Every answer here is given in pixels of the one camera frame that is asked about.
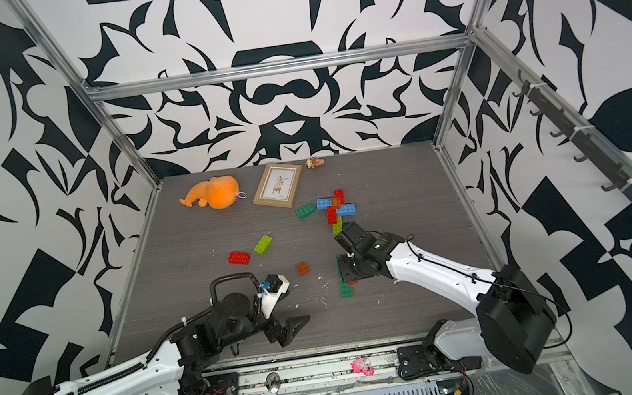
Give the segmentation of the lime lego brick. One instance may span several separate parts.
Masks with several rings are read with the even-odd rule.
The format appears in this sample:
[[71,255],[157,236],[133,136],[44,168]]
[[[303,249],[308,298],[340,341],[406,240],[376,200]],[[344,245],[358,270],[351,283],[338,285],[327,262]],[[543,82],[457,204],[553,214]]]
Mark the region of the lime lego brick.
[[338,236],[341,232],[342,232],[342,224],[343,224],[343,220],[341,216],[338,216],[336,218],[336,222],[334,223],[334,225],[332,225],[332,234],[336,236]]
[[269,234],[264,234],[262,235],[259,242],[254,247],[254,252],[263,256],[269,250],[272,243],[273,243],[272,236]]

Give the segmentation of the blue lego brick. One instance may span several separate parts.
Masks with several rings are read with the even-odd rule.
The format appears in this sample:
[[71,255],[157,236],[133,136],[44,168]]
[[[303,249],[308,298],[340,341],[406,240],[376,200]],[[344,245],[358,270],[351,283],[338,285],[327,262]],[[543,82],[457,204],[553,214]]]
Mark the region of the blue lego brick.
[[318,198],[318,200],[316,201],[316,205],[319,210],[326,210],[333,207],[333,200],[331,197]]
[[355,204],[343,205],[340,208],[337,208],[336,214],[338,216],[354,215],[356,214],[356,205]]

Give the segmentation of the orange square lego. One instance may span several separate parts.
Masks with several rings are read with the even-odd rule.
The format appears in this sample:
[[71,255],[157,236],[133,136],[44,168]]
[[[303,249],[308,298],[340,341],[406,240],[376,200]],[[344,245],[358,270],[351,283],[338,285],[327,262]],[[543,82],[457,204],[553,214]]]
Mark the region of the orange square lego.
[[300,262],[296,264],[295,267],[300,277],[308,275],[311,271],[311,267],[306,262]]
[[340,198],[333,198],[330,200],[331,201],[331,207],[333,207],[333,209],[339,209],[341,207],[341,205],[343,204],[342,200]]

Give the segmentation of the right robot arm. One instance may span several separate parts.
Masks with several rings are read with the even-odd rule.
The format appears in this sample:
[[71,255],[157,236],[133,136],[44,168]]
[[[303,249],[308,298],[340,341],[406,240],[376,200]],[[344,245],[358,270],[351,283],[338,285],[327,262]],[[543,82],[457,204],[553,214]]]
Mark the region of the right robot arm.
[[477,369],[486,357],[521,374],[534,371],[552,348],[549,338],[562,306],[536,291],[518,266],[477,268],[424,250],[412,239],[363,229],[346,221],[335,237],[344,250],[338,272],[346,283],[373,277],[415,284],[449,299],[477,322],[440,319],[419,345],[398,352],[400,378],[415,380],[461,366]]

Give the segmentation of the dark green lego brick centre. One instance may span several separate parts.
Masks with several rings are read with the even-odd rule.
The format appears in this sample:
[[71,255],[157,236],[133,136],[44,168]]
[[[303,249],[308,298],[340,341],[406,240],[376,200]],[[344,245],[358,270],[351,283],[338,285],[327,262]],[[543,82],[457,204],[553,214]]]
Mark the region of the dark green lego brick centre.
[[312,214],[316,212],[317,207],[314,203],[310,202],[309,204],[305,204],[302,207],[297,208],[295,214],[298,216],[299,219],[303,220],[312,216]]

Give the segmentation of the small toy figure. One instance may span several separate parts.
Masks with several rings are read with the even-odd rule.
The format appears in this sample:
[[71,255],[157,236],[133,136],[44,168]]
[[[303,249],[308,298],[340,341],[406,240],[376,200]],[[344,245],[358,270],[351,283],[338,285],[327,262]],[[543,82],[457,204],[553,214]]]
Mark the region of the small toy figure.
[[325,160],[323,158],[308,159],[306,160],[305,165],[308,169],[314,169],[325,165]]

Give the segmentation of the orange plush toy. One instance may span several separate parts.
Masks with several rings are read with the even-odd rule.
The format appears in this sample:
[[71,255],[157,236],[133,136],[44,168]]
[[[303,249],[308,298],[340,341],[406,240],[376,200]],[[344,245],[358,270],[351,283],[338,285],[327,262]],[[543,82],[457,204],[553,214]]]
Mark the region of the orange plush toy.
[[220,176],[196,184],[179,202],[185,207],[198,204],[200,207],[225,210],[236,203],[239,194],[240,186],[236,178]]

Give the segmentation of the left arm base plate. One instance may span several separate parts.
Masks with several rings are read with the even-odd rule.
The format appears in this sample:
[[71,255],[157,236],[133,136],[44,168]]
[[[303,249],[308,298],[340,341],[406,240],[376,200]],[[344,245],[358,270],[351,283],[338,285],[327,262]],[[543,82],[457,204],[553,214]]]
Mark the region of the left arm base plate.
[[187,395],[240,395],[239,376],[237,372],[207,376],[196,383]]

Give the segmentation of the pink toy on rail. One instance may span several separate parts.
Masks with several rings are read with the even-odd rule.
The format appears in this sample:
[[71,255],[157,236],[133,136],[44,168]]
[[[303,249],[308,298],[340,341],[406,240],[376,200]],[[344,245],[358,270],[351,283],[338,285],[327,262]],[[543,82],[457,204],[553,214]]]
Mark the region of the pink toy on rail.
[[375,373],[370,359],[366,356],[356,357],[356,359],[351,362],[351,368],[355,374],[358,373],[359,375],[362,374],[363,376],[367,377],[371,377]]

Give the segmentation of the wooden picture frame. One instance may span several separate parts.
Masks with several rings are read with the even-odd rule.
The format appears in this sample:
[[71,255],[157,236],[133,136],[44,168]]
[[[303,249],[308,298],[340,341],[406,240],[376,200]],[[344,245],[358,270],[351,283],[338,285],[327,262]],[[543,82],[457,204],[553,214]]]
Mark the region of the wooden picture frame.
[[301,175],[302,167],[300,165],[267,164],[254,196],[254,204],[266,207],[292,208]]

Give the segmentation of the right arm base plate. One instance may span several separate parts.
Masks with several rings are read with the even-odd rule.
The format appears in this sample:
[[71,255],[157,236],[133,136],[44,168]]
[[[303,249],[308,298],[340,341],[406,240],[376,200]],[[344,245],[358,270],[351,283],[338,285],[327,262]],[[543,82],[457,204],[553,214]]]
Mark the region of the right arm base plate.
[[436,347],[413,345],[399,347],[396,351],[398,360],[397,375],[404,381],[415,380],[446,372],[475,371],[483,365],[481,356],[465,357],[450,360],[441,354]]

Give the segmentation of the wall hook rack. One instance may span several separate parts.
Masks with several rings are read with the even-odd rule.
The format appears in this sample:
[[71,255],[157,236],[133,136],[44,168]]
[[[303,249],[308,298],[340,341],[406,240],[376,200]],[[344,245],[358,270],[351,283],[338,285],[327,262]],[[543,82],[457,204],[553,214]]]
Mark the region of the wall hook rack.
[[536,109],[534,116],[544,116],[556,127],[551,136],[565,138],[579,151],[574,161],[581,164],[589,161],[605,176],[608,182],[601,186],[607,193],[619,191],[632,204],[632,165],[628,165],[622,152],[595,125],[558,96],[547,83],[532,83],[521,79],[517,98],[526,98]]

